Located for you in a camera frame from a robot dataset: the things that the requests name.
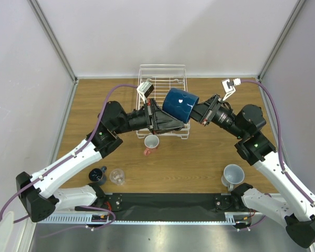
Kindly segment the pink ceramic mug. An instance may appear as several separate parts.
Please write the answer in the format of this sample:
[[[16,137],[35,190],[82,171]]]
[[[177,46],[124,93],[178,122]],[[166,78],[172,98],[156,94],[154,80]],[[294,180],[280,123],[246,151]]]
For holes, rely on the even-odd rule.
[[[144,155],[148,156],[158,149],[160,140],[156,135],[148,135],[144,139]]]

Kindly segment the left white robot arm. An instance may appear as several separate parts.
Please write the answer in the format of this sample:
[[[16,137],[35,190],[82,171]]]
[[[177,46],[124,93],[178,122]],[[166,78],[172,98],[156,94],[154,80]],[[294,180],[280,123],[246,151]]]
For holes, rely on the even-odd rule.
[[[16,177],[17,188],[21,190],[18,197],[28,216],[36,223],[60,209],[102,209],[105,194],[99,186],[89,183],[65,190],[60,187],[84,168],[115,151],[123,142],[120,134],[141,129],[149,129],[152,134],[178,131],[184,128],[187,120],[175,109],[164,111],[154,99],[130,113],[117,101],[107,102],[103,113],[99,114],[97,127],[73,150],[39,172],[32,175],[22,172]]]

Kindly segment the light grey flared mug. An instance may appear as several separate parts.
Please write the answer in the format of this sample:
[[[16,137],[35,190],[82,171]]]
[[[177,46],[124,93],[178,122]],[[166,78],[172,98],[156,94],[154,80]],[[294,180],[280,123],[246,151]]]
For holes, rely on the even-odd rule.
[[[236,164],[229,164],[223,170],[221,182],[227,190],[231,192],[234,189],[234,186],[241,184],[244,179],[244,170]]]

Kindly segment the large dark blue mug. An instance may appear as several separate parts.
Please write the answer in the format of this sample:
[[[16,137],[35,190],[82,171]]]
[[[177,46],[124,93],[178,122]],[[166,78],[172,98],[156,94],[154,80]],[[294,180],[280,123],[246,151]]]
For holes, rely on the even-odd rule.
[[[162,110],[183,123],[188,123],[190,114],[198,101],[199,97],[194,94],[171,88],[164,99]]]

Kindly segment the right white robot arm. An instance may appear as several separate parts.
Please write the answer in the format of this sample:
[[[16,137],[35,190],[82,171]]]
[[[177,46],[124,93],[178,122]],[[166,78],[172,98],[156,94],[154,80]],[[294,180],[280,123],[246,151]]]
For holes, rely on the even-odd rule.
[[[233,190],[232,207],[263,213],[283,226],[289,237],[300,247],[315,242],[315,194],[311,192],[284,163],[275,146],[262,134],[266,124],[260,107],[247,104],[238,114],[215,94],[196,104],[190,117],[206,126],[214,123],[237,137],[239,156],[263,174],[284,198],[280,202],[243,183]]]

